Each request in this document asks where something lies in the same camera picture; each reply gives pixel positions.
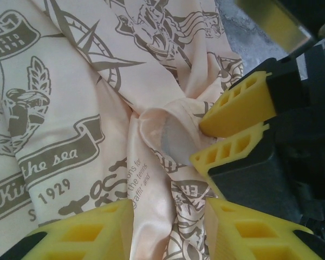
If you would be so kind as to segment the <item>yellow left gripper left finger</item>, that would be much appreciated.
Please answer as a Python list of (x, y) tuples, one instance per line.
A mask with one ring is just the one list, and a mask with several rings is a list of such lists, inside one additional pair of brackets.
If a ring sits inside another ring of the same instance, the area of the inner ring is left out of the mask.
[(129, 259), (133, 203), (118, 200), (32, 231), (0, 259)]

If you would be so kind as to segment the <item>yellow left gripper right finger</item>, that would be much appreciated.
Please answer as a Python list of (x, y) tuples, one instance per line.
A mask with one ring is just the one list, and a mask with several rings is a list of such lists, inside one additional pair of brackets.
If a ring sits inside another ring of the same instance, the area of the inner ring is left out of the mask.
[(207, 198), (211, 259), (325, 259), (325, 241), (307, 227), (219, 198)]

